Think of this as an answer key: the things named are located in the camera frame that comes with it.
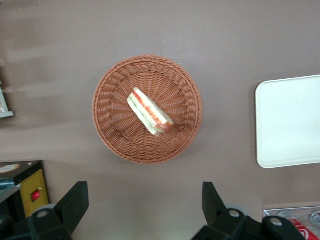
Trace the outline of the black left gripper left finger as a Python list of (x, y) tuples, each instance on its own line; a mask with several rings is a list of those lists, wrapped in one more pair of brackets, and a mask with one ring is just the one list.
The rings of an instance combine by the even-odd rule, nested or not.
[(34, 212), (28, 219), (33, 240), (71, 240), (72, 234), (89, 208), (86, 181), (77, 182), (53, 207)]

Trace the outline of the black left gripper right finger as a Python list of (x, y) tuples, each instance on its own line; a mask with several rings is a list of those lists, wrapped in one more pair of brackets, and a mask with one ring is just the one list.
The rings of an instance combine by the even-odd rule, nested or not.
[(212, 182), (202, 184), (202, 211), (207, 222), (194, 240), (261, 240), (261, 224), (241, 210), (227, 208)]

